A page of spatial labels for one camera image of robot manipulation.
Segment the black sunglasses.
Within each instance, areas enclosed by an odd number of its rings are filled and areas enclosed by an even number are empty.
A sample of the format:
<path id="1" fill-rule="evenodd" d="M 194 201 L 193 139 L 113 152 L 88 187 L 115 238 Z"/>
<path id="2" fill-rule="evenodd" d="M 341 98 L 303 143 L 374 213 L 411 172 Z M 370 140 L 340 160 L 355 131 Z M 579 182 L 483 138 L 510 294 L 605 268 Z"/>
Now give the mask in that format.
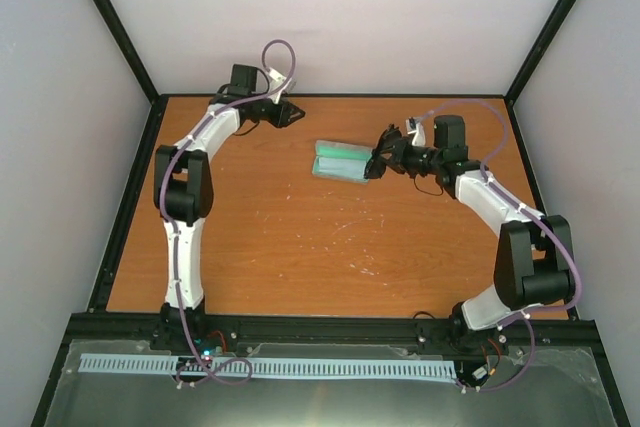
<path id="1" fill-rule="evenodd" d="M 395 150 L 402 138 L 400 129 L 394 124 L 390 124 L 382 132 L 366 163 L 364 169 L 365 180 L 380 179 L 388 169 L 397 170 Z"/>

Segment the grey leather glasses case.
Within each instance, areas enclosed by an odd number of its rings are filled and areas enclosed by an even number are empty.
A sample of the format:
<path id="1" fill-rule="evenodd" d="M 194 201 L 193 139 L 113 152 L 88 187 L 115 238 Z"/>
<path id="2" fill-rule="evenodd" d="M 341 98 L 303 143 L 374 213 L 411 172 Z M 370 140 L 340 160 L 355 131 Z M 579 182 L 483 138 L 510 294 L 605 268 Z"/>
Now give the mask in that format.
<path id="1" fill-rule="evenodd" d="M 342 142 L 317 140 L 312 174 L 316 177 L 364 183 L 365 167 L 371 158 L 372 148 Z"/>

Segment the light blue cleaning cloth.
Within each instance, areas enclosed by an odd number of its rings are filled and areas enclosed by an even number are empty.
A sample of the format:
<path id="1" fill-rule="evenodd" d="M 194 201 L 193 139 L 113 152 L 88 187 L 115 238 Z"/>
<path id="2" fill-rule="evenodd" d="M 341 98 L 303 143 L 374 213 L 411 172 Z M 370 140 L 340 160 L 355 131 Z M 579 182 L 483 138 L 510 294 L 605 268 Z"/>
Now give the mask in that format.
<path id="1" fill-rule="evenodd" d="M 322 175 L 362 180 L 366 163 L 361 159 L 320 157 L 318 169 Z"/>

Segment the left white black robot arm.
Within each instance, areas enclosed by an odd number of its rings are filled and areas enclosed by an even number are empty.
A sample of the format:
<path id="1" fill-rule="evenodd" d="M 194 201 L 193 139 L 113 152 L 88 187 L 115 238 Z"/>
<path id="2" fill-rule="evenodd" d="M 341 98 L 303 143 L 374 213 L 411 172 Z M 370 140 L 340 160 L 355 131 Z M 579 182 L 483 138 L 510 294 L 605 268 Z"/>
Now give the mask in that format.
<path id="1" fill-rule="evenodd" d="M 235 65 L 231 84 L 209 102 L 203 117 L 180 140 L 157 148 L 153 202 L 163 220 L 168 245 L 168 285 L 161 321 L 186 349 L 208 337 L 201 279 L 201 239 L 214 203 L 211 161 L 244 123 L 267 122 L 284 128 L 305 112 L 284 101 L 295 68 Z"/>

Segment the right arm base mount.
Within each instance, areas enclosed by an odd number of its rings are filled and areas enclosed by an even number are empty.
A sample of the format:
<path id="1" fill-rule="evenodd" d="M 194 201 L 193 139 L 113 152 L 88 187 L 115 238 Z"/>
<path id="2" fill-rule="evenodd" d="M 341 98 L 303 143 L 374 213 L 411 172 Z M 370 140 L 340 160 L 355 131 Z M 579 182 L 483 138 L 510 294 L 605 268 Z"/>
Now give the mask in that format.
<path id="1" fill-rule="evenodd" d="M 479 356 L 485 351 L 501 355 L 505 349 L 496 329 L 473 331 L 458 317 L 436 318 L 426 311 L 419 311 L 412 321 L 418 346 L 425 352 Z"/>

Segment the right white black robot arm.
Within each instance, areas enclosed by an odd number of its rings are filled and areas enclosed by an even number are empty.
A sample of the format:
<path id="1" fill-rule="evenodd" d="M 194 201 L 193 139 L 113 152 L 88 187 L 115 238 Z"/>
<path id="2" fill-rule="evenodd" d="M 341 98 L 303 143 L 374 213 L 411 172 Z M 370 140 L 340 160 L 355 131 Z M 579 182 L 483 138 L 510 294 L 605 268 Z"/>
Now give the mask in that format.
<path id="1" fill-rule="evenodd" d="M 372 150 L 364 176 L 379 179 L 387 170 L 411 179 L 434 176 L 443 192 L 474 212 L 498 238 L 492 284 L 452 311 L 462 333 L 502 329 L 537 311 L 570 309 L 580 298 L 568 221 L 527 206 L 485 163 L 471 158 L 462 117 L 436 117 L 433 145 L 427 145 L 416 118 L 408 119 L 404 130 L 390 125 Z"/>

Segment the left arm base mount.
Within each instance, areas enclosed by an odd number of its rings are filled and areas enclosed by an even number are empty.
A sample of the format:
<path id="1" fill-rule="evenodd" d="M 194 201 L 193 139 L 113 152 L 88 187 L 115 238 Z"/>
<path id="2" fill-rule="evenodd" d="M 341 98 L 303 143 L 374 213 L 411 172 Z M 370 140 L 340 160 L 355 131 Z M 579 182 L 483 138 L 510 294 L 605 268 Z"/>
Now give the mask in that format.
<path id="1" fill-rule="evenodd" d="M 226 316 L 207 315 L 193 325 L 188 321 L 189 334 L 199 353 L 220 347 L 225 353 L 235 353 L 238 346 L 239 324 Z M 187 337 L 180 319 L 160 321 L 151 340 L 154 350 L 168 350 L 174 354 L 190 354 Z"/>

